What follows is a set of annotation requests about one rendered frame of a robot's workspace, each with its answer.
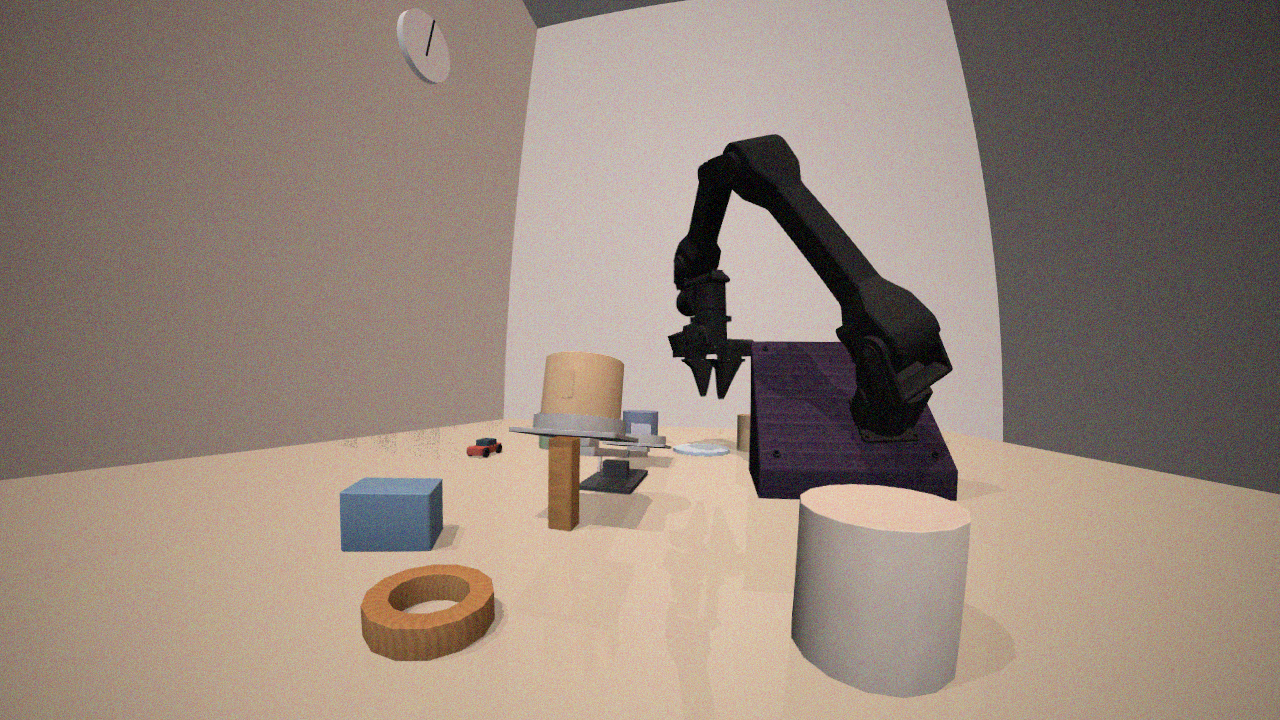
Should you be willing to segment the blue box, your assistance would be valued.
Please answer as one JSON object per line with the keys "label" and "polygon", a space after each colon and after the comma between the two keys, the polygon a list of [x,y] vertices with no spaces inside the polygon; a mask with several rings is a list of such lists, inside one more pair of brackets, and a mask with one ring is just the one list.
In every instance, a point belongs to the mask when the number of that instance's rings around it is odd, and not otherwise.
{"label": "blue box", "polygon": [[370,478],[340,496],[340,551],[430,551],[443,530],[442,479]]}

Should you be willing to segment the red toy car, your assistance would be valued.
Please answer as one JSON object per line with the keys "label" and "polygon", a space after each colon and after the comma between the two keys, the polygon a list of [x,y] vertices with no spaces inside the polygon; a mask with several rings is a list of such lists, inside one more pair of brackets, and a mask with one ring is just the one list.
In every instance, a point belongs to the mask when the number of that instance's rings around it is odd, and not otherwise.
{"label": "red toy car", "polygon": [[484,439],[480,438],[480,439],[476,439],[476,445],[475,446],[472,446],[472,447],[468,446],[466,451],[467,451],[468,456],[484,456],[484,457],[489,457],[489,455],[492,452],[497,451],[497,454],[500,454],[500,450],[502,450],[502,445],[497,443],[497,438],[484,438]]}

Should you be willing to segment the pale wooden balance beam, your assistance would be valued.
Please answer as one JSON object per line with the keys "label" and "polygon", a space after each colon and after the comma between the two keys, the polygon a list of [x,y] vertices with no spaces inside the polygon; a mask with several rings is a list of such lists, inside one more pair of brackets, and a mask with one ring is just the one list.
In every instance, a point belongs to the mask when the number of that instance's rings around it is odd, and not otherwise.
{"label": "pale wooden balance beam", "polygon": [[[580,489],[631,495],[648,470],[628,469],[628,461],[602,457],[648,457],[650,448],[672,448],[666,436],[625,433],[626,421],[570,413],[534,414],[532,427],[509,427],[509,432],[549,437],[580,437],[580,455],[599,456],[598,471],[580,483]],[[599,448],[602,445],[627,448]],[[612,441],[612,442],[611,442]]]}

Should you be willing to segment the tan cylinder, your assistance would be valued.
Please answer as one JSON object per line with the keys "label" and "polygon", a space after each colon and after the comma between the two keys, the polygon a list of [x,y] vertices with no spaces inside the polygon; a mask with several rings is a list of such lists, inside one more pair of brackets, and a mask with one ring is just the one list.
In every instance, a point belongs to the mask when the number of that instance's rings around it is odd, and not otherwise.
{"label": "tan cylinder", "polygon": [[751,414],[737,414],[737,450],[750,452]]}
{"label": "tan cylinder", "polygon": [[625,363],[602,354],[547,356],[541,413],[570,413],[621,420]]}

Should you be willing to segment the orange ring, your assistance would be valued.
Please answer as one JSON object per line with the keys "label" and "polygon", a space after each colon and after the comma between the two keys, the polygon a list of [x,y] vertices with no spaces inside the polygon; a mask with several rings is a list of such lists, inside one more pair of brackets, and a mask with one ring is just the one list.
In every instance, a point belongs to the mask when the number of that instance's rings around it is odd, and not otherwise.
{"label": "orange ring", "polygon": [[[402,612],[416,603],[447,600],[451,609]],[[460,652],[486,634],[494,623],[492,578],[463,565],[407,569],[381,579],[365,594],[364,641],[372,653],[394,661],[429,661]]]}

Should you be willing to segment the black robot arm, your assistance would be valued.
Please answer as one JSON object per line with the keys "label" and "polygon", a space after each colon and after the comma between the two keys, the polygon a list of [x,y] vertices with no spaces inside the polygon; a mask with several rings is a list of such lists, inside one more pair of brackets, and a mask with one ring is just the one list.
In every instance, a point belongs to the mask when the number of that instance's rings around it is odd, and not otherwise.
{"label": "black robot arm", "polygon": [[858,389],[849,405],[861,441],[918,441],[931,386],[954,372],[931,310],[876,272],[803,184],[797,158],[780,135],[726,145],[699,167],[698,181],[690,231],[673,260],[678,311],[726,310],[730,277],[717,270],[717,241],[733,190],[771,211],[841,305],[836,334],[856,363]]}

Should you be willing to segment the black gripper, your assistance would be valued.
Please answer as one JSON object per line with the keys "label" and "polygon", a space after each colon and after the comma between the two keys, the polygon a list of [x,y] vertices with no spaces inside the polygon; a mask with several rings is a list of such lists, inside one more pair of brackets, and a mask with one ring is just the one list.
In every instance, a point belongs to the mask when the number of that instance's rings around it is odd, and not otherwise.
{"label": "black gripper", "polygon": [[[742,356],[751,356],[751,341],[754,340],[727,340],[727,322],[732,322],[732,316],[727,316],[726,310],[696,310],[695,316],[690,316],[690,323],[695,322],[698,325],[701,325],[703,316],[707,316],[707,322],[709,322],[713,345],[705,346],[704,340],[700,347],[692,347],[680,354],[676,352],[673,357],[685,357],[681,361],[691,368],[701,397],[707,396],[713,366],[716,370],[717,397],[722,400],[727,395],[739,368],[745,363]],[[707,359],[708,354],[716,354],[717,359]]]}

